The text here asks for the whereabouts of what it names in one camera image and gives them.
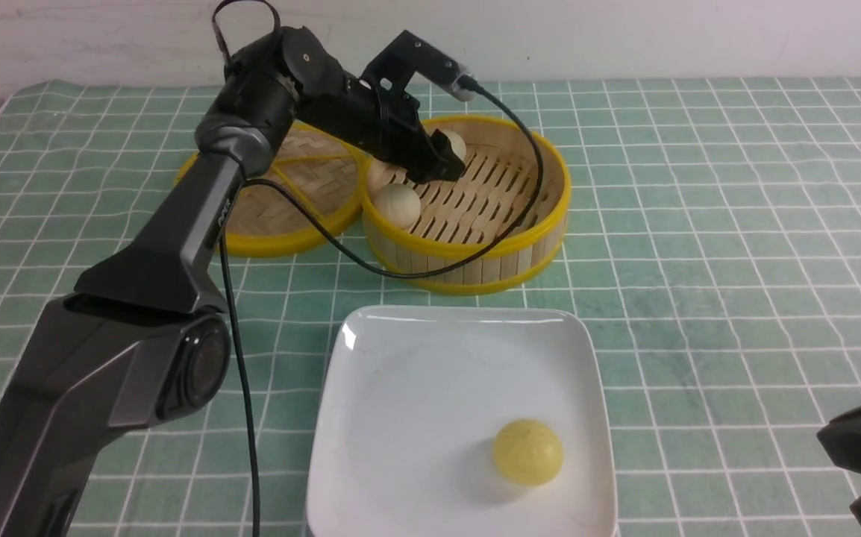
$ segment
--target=white wall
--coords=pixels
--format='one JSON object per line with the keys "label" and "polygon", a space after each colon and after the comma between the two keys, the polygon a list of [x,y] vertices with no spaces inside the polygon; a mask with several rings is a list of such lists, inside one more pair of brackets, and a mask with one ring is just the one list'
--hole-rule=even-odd
{"label": "white wall", "polygon": [[[0,0],[0,92],[219,82],[211,0]],[[400,30],[482,79],[861,75],[861,0],[277,0],[358,72]],[[225,11],[232,45],[270,29]]]}

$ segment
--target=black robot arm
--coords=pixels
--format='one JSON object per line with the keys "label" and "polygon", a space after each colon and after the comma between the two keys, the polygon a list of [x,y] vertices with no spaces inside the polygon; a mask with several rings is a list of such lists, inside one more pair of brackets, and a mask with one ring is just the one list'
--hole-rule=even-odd
{"label": "black robot arm", "polygon": [[230,343],[207,269],[244,180],[268,169],[292,123],[419,183],[456,180],[463,163],[448,137],[424,132],[404,86],[421,72],[452,91],[462,70],[410,33],[372,62],[369,79],[345,72],[307,28],[276,28],[231,57],[195,130],[191,169],[130,245],[46,305],[19,359],[0,401],[0,537],[65,535],[106,445],[218,393]]}

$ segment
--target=black cable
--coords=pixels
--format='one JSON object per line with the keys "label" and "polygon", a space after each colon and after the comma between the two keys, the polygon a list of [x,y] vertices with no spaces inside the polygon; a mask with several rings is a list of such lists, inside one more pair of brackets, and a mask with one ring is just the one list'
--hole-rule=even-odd
{"label": "black cable", "polygon": [[532,210],[533,206],[536,204],[536,200],[539,198],[540,195],[540,190],[543,187],[543,156],[540,154],[539,144],[536,143],[536,140],[533,138],[533,135],[530,133],[530,130],[527,129],[527,126],[524,125],[523,121],[520,120],[516,113],[513,113],[513,111],[508,108],[507,105],[500,102],[500,99],[496,98],[496,96],[494,96],[491,92],[487,91],[486,88],[481,86],[478,82],[474,81],[474,79],[469,78],[469,76],[463,76],[463,78],[461,78],[461,83],[464,85],[465,88],[474,92],[478,92],[478,94],[481,94],[482,96],[484,96],[484,98],[487,98],[488,101],[491,101],[496,107],[502,110],[503,113],[506,113],[508,118],[513,120],[513,122],[516,123],[516,126],[519,127],[520,131],[523,133],[523,136],[527,137],[528,142],[530,142],[530,145],[533,146],[533,153],[536,155],[536,185],[533,187],[533,194],[530,197],[530,200],[528,200],[525,207],[523,207],[523,211],[520,211],[520,214],[516,215],[516,218],[513,219],[513,223],[511,223],[509,227],[504,229],[502,233],[497,235],[492,242],[486,245],[486,247],[479,249],[479,251],[476,251],[474,254],[468,255],[468,257],[461,259],[460,261],[452,263],[451,265],[442,266],[442,268],[435,268],[433,271],[410,273],[387,271],[384,268],[380,268],[380,266],[370,265],[368,262],[361,259],[361,257],[356,255],[354,252],[350,251],[348,247],[341,244],[341,242],[338,241],[338,239],[335,238],[335,236],[332,235],[331,232],[328,231],[328,229],[326,229],[321,222],[318,221],[314,214],[310,210],[308,210],[308,208],[305,207],[304,204],[302,204],[301,201],[298,200],[291,192],[289,192],[287,188],[284,188],[280,184],[275,183],[273,180],[267,180],[264,178],[247,180],[244,183],[244,186],[270,186],[271,188],[274,188],[274,190],[277,190],[278,194],[281,194],[281,196],[283,196],[285,200],[288,201],[288,203],[294,205],[294,207],[299,212],[301,212],[302,216],[307,218],[309,223],[311,223],[311,225],[313,225],[314,228],[317,229],[317,231],[321,235],[324,235],[325,240],[330,242],[333,247],[338,248],[339,251],[341,251],[341,254],[348,256],[348,258],[351,261],[355,262],[355,264],[361,266],[361,268],[366,269],[367,271],[375,273],[376,275],[383,276],[386,278],[395,278],[398,280],[417,280],[440,276],[441,274],[455,271],[455,269],[460,269],[461,266],[471,264],[477,259],[480,259],[484,255],[486,255],[487,252],[491,251],[493,248],[496,247],[496,245],[500,244],[500,242],[509,237],[509,235],[513,232],[513,229],[519,227],[519,225],[523,224],[523,221],[526,220],[527,214],[530,213],[530,210]]}
{"label": "black cable", "polygon": [[222,279],[225,280],[225,299],[228,300],[228,320],[232,327],[232,342],[235,345],[235,360],[239,365],[239,379],[242,381],[242,395],[245,400],[245,428],[248,433],[248,461],[251,466],[252,485],[252,537],[261,534],[261,496],[260,480],[257,475],[257,445],[254,442],[254,413],[251,404],[251,388],[245,370],[245,357],[242,351],[242,334],[239,331],[239,313],[235,309],[235,289],[232,286],[232,271],[228,266],[228,247],[225,234],[219,239],[219,257],[222,258]]}
{"label": "black cable", "polygon": [[212,31],[215,33],[215,41],[218,41],[219,51],[222,53],[222,59],[225,59],[225,67],[228,67],[229,62],[232,60],[232,54],[229,54],[228,43],[225,42],[225,35],[222,34],[222,28],[219,27],[219,11],[224,10],[226,7],[230,6],[230,4],[236,4],[239,2],[259,2],[261,4],[265,4],[268,9],[271,10],[271,15],[275,18],[275,27],[274,30],[272,30],[272,33],[281,28],[281,15],[278,15],[278,10],[276,10],[268,0],[222,0],[222,2],[215,7],[215,10],[212,11]]}

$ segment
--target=yellow rim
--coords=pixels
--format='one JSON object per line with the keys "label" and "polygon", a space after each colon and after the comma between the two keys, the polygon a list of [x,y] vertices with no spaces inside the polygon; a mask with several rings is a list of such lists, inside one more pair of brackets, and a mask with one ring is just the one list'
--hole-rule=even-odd
{"label": "yellow rim", "polygon": [[[294,125],[293,128],[302,129],[307,131],[314,131],[321,133],[324,136],[329,136],[328,134],[321,132],[314,127],[309,125]],[[354,159],[354,162],[358,166],[358,183],[362,183],[362,181],[368,180],[368,165],[369,159],[363,153],[355,149],[354,147],[341,142],[339,139],[335,139],[335,142],[341,143],[341,146],[344,147],[346,151],[348,151],[348,155]],[[348,155],[322,155],[315,156],[314,160],[322,160],[327,159],[328,157],[346,157]],[[198,154],[192,155],[186,160],[185,164],[182,165],[181,169],[178,170],[178,176],[175,177],[175,183],[178,183],[188,172],[189,167],[192,167],[192,163],[195,162],[195,158]],[[294,157],[294,159],[283,159],[283,160],[275,160],[272,168],[278,173],[285,183],[288,186],[292,186],[291,180],[288,177],[285,177],[283,171],[279,167],[281,164],[291,163],[291,162],[302,162],[302,160],[312,160],[310,157]],[[304,193],[301,193],[298,190],[294,190],[291,188],[292,192],[294,192],[305,204],[307,204],[307,199],[304,197]],[[315,214],[318,213],[317,208],[309,207],[312,212]],[[331,232],[332,235],[340,235],[345,232],[345,229],[348,229],[351,224],[357,220],[358,215],[361,213],[361,201],[360,195],[358,192],[353,193],[338,210],[332,212],[330,215],[321,218],[321,223],[325,226],[325,229]],[[308,227],[304,229],[298,229],[298,231],[292,231],[290,233],[285,233],[283,235],[273,235],[269,237],[260,237],[255,235],[239,235],[236,233],[229,233],[227,235],[228,240],[228,253],[230,255],[235,255],[239,257],[277,257],[280,255],[291,255],[298,254],[298,252],[309,251],[311,248],[318,247],[318,245],[322,245],[325,243],[325,236],[321,235],[317,229],[311,227],[309,224]]]}
{"label": "yellow rim", "polygon": [[[516,123],[508,122],[506,119],[499,118],[490,118],[489,116],[444,116],[444,118],[434,118],[428,119],[424,122],[424,125],[437,125],[437,123],[443,122],[491,122],[496,125],[506,125],[511,126],[513,128],[516,127]],[[548,150],[551,155],[553,155],[554,159],[560,163],[560,166],[563,167],[563,194],[560,195],[560,202],[556,207],[547,215],[546,218],[537,222],[536,225],[523,231],[520,234],[513,235],[512,237],[506,238],[503,242],[500,242],[499,245],[496,245],[491,251],[487,252],[484,256],[485,258],[493,258],[493,257],[503,257],[507,254],[513,254],[515,251],[519,251],[519,249],[523,249],[529,247],[534,242],[539,241],[540,237],[545,235],[551,229],[556,227],[557,224],[560,223],[561,220],[566,216],[567,207],[570,207],[570,170],[566,167],[566,163],[563,160],[563,155],[560,155],[560,151],[553,146],[552,143],[549,142],[545,137],[540,136],[537,133],[532,132],[533,138],[539,143],[544,149]],[[370,168],[370,164],[373,163],[373,160],[369,160],[369,165],[366,168]],[[374,205],[369,200],[368,195],[368,169],[365,170],[365,173],[362,173],[359,176],[358,183],[358,193],[361,198],[361,205],[363,208],[363,212],[365,212],[366,217],[372,221],[374,225],[379,229],[379,231],[389,237],[394,242],[397,242],[399,245],[403,245],[407,249],[411,251],[417,251],[420,254],[426,255],[434,255],[437,257],[450,257],[450,258],[461,258],[467,257],[470,254],[478,251],[478,249],[482,248],[482,245],[451,245],[447,244],[447,242],[437,242],[431,241],[431,239],[425,239],[423,237],[417,237],[416,235],[411,235],[404,231],[403,229],[394,227],[387,220],[385,220],[380,214],[378,214],[377,210],[374,208]],[[533,274],[536,274],[536,271],[531,269],[530,271],[525,272],[532,277]],[[414,282],[417,285],[424,286],[423,282]],[[437,289],[436,286],[442,284],[428,284],[426,286],[427,289],[431,289],[430,285],[435,286],[434,289]]]}
{"label": "yellow rim", "polygon": [[[381,265],[386,266],[389,271],[400,272],[396,266],[387,262],[387,259],[378,253],[377,248],[374,248],[374,244],[370,240],[370,237],[368,237],[368,244],[372,247],[374,257]],[[495,292],[501,292],[501,290],[515,288],[515,286],[518,286],[539,274],[553,262],[555,257],[557,257],[557,252],[560,251],[561,245],[563,245],[562,237],[560,237],[560,241],[557,241],[557,244],[553,247],[552,251],[550,251],[550,254],[547,254],[546,258],[544,258],[543,261],[540,261],[539,264],[531,266],[529,269],[526,269],[526,271],[520,272],[512,278],[507,278],[506,280],[500,280],[498,282],[481,285],[441,284],[430,282],[428,280],[407,280],[407,282],[414,286],[419,286],[421,289],[427,289],[431,292],[440,292],[444,295],[491,295]]]}

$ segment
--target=table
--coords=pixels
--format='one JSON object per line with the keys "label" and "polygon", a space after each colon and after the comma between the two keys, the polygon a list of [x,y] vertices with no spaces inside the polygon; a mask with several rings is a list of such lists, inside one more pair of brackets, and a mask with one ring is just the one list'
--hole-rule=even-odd
{"label": "table", "polygon": [[[328,247],[234,262],[266,534],[308,534],[326,342],[379,303],[580,316],[607,393],[622,537],[858,534],[847,505],[861,478],[834,469],[815,432],[861,404],[861,78],[490,86],[573,176],[569,234],[539,277],[451,297]],[[5,103],[0,394],[46,300],[165,197],[215,92],[51,81]],[[423,116],[496,113],[413,94]],[[342,240],[368,252],[359,225]],[[232,370],[207,410],[102,453],[72,534],[243,535],[243,424]]]}

